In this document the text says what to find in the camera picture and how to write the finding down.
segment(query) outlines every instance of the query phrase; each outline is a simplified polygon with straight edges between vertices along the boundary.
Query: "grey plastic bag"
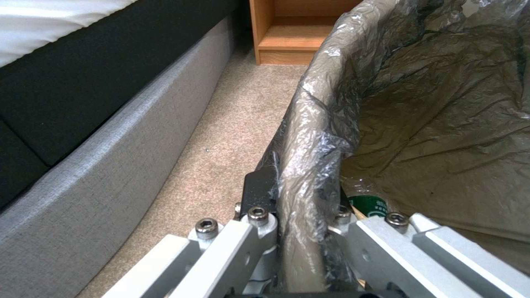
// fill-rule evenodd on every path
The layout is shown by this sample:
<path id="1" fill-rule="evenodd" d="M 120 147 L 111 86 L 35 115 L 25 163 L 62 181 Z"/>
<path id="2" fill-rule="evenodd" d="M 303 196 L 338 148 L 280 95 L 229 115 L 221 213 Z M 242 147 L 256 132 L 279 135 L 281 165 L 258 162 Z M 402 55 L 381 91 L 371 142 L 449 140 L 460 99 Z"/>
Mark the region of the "grey plastic bag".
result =
<path id="1" fill-rule="evenodd" d="M 530 272 L 526 5 L 365 0 L 337 21 L 258 166 L 277 170 L 285 290 L 354 282 L 326 230 L 362 178 Z"/>

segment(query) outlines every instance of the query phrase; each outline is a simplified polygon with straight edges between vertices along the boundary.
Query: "grey upholstered bed base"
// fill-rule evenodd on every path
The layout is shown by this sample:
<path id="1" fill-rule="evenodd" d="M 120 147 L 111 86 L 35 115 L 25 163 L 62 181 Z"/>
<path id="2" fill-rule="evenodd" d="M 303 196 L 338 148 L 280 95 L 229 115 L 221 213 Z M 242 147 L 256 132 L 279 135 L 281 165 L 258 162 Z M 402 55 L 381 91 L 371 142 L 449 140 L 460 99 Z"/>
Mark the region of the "grey upholstered bed base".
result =
<path id="1" fill-rule="evenodd" d="M 134 230 L 233 50 L 230 17 L 0 214 L 0 297 L 73 297 Z"/>

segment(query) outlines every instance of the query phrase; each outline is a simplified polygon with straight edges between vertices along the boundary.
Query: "beige carpet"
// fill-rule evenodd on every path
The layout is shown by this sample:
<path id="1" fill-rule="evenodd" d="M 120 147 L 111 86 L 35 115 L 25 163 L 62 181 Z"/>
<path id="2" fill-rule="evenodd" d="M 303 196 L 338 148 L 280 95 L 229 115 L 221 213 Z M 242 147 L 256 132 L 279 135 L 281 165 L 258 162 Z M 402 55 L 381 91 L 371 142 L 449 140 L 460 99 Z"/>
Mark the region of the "beige carpet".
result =
<path id="1" fill-rule="evenodd" d="M 101 297 L 165 235 L 187 236 L 203 217 L 221 223 L 233 217 L 243 178 L 261 159 L 305 69 L 256 66 L 253 49 L 236 49 L 158 197 L 78 297 Z"/>

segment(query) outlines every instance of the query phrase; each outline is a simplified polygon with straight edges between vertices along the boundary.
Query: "white bed sheet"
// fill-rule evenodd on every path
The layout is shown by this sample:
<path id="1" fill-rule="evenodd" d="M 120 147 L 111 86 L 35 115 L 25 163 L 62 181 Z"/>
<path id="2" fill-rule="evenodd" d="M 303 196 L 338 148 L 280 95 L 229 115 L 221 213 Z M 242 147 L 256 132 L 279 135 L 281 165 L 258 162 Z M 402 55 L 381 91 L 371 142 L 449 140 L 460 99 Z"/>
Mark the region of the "white bed sheet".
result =
<path id="1" fill-rule="evenodd" d="M 0 67 L 136 0 L 0 0 Z"/>

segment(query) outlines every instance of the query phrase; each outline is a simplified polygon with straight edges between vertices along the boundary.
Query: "wooden shelf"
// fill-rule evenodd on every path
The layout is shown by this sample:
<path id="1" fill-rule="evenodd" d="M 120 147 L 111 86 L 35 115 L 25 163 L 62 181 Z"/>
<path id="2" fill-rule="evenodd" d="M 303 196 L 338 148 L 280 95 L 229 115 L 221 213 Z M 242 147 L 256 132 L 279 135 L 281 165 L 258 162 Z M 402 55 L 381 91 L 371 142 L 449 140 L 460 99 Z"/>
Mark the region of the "wooden shelf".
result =
<path id="1" fill-rule="evenodd" d="M 258 49 L 317 51 L 336 20 L 334 16 L 277 16 Z"/>
<path id="2" fill-rule="evenodd" d="M 250 0 L 256 64 L 309 64 L 342 13 L 361 0 Z"/>

